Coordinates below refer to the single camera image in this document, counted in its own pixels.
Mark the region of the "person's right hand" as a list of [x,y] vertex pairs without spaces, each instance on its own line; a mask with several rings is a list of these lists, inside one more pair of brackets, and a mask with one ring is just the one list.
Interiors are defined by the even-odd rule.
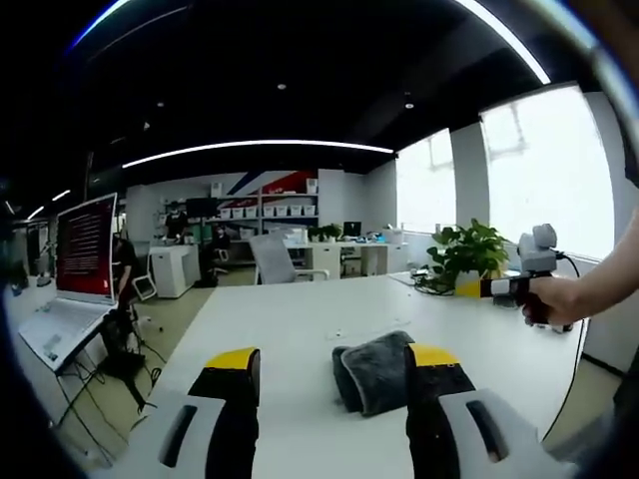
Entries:
[[602,302],[583,278],[539,277],[529,283],[522,314],[529,323],[569,325],[600,310]]

